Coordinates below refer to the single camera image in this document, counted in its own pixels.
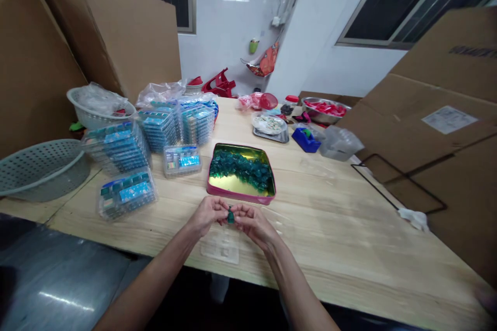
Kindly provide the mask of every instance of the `black wire frame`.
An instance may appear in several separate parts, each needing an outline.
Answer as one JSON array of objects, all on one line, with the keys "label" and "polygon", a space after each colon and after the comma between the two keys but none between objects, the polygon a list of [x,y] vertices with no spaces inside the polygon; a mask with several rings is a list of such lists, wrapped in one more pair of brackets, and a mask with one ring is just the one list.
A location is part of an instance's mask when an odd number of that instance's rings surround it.
[{"label": "black wire frame", "polygon": [[395,204],[390,200],[388,199],[388,197],[386,195],[384,195],[376,186],[374,186],[372,184],[372,182],[366,177],[364,176],[358,169],[357,167],[366,167],[367,168],[367,165],[366,165],[366,162],[368,160],[370,160],[371,158],[373,157],[377,157],[379,159],[381,159],[381,161],[383,161],[385,164],[387,164],[389,167],[391,167],[392,169],[394,169],[396,172],[398,172],[401,176],[403,176],[404,178],[407,178],[411,183],[413,183],[418,189],[420,189],[421,191],[423,191],[424,193],[426,193],[429,197],[431,197],[435,202],[437,202],[438,204],[440,204],[440,207],[438,208],[434,208],[428,212],[425,212],[426,215],[431,215],[431,214],[435,214],[437,212],[441,212],[443,210],[446,210],[448,209],[448,206],[447,204],[445,204],[440,198],[438,198],[436,195],[434,195],[431,191],[425,189],[423,186],[421,186],[420,184],[418,184],[416,181],[414,181],[409,175],[407,175],[406,173],[402,172],[400,169],[398,169],[395,165],[393,165],[392,163],[390,163],[388,160],[386,160],[384,157],[382,157],[380,154],[371,154],[370,156],[368,156],[366,159],[364,159],[361,163],[359,164],[351,164],[350,166],[352,168],[354,168],[354,170],[359,173],[361,175],[362,178],[364,178],[368,184],[370,184],[388,203],[390,203],[392,205],[392,207],[394,207],[395,209],[398,209],[397,206],[395,206]]}]

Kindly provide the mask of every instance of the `table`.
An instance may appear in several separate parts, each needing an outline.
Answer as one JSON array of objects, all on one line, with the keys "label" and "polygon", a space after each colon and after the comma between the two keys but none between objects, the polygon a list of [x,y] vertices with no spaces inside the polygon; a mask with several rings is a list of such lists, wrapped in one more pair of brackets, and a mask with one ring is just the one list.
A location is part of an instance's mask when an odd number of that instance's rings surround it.
[{"label": "table", "polygon": [[[213,139],[200,151],[202,171],[167,180],[162,156],[153,155],[159,200],[121,221],[107,223],[96,213],[95,193],[106,179],[96,165],[71,194],[46,203],[6,198],[0,201],[0,212],[155,256],[206,196],[214,145],[258,147],[268,154],[276,180],[277,195],[268,208],[293,222],[288,244],[319,299],[429,329],[480,328],[484,311],[473,293],[476,287],[488,285],[471,268],[433,234],[402,220],[350,162],[306,154],[293,139],[281,144],[253,135],[250,113],[235,110],[235,103],[218,99],[220,114]],[[213,226],[209,234],[218,229],[222,228]],[[202,256],[199,244],[185,265],[276,288],[264,255],[243,234],[238,265]]]}]

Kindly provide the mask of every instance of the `forearm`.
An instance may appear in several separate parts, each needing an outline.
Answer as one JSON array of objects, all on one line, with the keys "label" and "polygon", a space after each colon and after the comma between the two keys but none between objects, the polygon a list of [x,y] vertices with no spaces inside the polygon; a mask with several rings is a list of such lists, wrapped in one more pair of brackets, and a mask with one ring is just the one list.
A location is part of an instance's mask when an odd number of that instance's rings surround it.
[{"label": "forearm", "polygon": [[296,330],[339,330],[307,283],[299,265],[280,239],[264,252]]},{"label": "forearm", "polygon": [[199,239],[186,224],[112,303],[94,330],[143,329]]}]

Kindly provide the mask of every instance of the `gray floor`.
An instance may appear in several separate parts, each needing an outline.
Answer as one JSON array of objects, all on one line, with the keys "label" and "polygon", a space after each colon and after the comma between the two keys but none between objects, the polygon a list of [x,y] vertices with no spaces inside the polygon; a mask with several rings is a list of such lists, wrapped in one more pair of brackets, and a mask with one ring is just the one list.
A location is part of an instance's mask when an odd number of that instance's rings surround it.
[{"label": "gray floor", "polygon": [[149,263],[0,214],[1,330],[89,330]]}]

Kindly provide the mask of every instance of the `gray plastic basket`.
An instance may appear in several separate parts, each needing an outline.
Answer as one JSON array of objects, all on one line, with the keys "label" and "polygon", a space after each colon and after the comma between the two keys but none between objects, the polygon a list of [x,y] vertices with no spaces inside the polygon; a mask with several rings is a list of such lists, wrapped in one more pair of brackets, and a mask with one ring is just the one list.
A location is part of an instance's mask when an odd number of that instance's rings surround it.
[{"label": "gray plastic basket", "polygon": [[73,191],[89,174],[78,140],[43,142],[0,161],[0,196],[46,202]]},{"label": "gray plastic basket", "polygon": [[118,110],[124,109],[127,116],[102,115],[97,113],[96,111],[87,109],[86,107],[84,107],[79,103],[80,89],[81,88],[70,89],[67,92],[67,98],[74,105],[79,122],[88,129],[93,130],[102,127],[107,127],[112,124],[122,123],[130,120],[136,114],[135,107],[129,101],[126,104],[118,107]]}]

